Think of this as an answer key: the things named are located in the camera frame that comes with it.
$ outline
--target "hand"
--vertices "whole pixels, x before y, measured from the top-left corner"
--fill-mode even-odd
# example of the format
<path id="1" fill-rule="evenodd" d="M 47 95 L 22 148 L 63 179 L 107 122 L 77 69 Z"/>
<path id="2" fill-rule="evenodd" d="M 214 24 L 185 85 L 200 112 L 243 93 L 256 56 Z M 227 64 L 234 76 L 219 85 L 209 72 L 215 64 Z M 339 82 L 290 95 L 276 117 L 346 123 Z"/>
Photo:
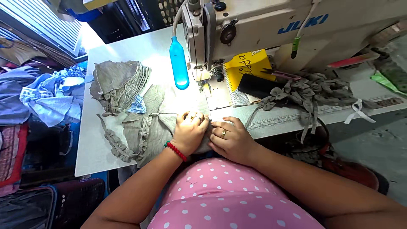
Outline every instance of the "hand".
<path id="1" fill-rule="evenodd" d="M 201 144 L 208 125 L 209 117 L 202 113 L 188 111 L 179 114 L 177 115 L 177 125 L 171 143 L 183 155 L 189 156 Z"/>
<path id="2" fill-rule="evenodd" d="M 225 117 L 225 121 L 212 122 L 213 130 L 208 145 L 218 154 L 239 164 L 253 166 L 254 154 L 259 149 L 259 144 L 253 140 L 240 119 Z"/>

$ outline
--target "industrial sewing machine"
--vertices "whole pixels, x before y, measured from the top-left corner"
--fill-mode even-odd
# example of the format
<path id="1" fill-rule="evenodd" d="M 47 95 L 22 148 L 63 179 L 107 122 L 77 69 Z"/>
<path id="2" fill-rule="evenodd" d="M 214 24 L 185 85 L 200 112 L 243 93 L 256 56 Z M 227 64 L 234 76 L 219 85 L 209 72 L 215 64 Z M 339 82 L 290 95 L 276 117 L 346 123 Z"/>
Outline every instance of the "industrial sewing machine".
<path id="1" fill-rule="evenodd" d="M 323 73 L 369 44 L 380 47 L 404 35 L 406 9 L 406 0 L 190 0 L 182 19 L 190 68 L 199 69 L 192 73 L 200 84 L 210 75 L 203 72 L 263 48 L 279 47 L 274 61 L 280 71 Z"/>

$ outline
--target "bracelet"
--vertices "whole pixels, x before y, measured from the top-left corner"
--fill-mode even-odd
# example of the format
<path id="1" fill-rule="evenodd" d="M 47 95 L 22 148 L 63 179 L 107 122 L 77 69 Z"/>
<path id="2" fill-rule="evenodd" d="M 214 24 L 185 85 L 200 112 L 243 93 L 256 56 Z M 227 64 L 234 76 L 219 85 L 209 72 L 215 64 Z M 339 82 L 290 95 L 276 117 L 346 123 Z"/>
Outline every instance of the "bracelet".
<path id="1" fill-rule="evenodd" d="M 169 147 L 171 148 L 184 162 L 186 162 L 186 156 L 183 155 L 173 144 L 171 144 L 170 141 L 167 141 L 164 144 L 164 147 Z"/>

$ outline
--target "ring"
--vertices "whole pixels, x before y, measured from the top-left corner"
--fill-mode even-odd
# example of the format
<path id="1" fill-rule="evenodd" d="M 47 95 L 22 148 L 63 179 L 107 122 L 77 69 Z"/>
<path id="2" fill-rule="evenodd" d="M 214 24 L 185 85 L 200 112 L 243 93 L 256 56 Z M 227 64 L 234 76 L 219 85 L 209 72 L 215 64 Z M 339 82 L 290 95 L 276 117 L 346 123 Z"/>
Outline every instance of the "ring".
<path id="1" fill-rule="evenodd" d="M 225 139 L 226 130 L 222 131 L 222 138 Z"/>

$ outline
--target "measuring tape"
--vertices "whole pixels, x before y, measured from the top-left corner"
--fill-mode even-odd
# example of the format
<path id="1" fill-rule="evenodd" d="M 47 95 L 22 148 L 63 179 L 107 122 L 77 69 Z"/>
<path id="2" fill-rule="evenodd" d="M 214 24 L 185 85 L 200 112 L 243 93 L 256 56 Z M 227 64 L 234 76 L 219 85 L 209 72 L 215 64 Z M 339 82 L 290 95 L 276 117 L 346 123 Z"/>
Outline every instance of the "measuring tape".
<path id="1" fill-rule="evenodd" d="M 388 95 L 373 98 L 370 100 L 376 102 L 376 104 L 378 104 L 378 106 L 379 106 L 378 108 L 383 108 L 386 106 L 392 106 L 392 105 L 403 103 L 403 101 L 401 99 L 394 98 L 394 96 L 388 96 Z M 328 114 L 328 113 L 333 113 L 333 112 L 340 111 L 340 110 L 346 110 L 346 109 L 352 109 L 352 107 L 351 106 L 324 105 L 324 106 L 318 107 L 318 116 Z M 276 125 L 280 125 L 283 123 L 298 121 L 299 119 L 300 119 L 300 113 L 299 113 L 299 111 L 296 111 L 295 114 L 289 114 L 289 115 L 279 116 L 279 117 L 272 117 L 270 119 L 264 119 L 264 120 L 260 120 L 260 121 L 253 120 L 247 129 L 248 130 L 257 130 L 257 129 L 261 129 L 261 128 L 268 127 L 268 126 L 276 126 Z"/>

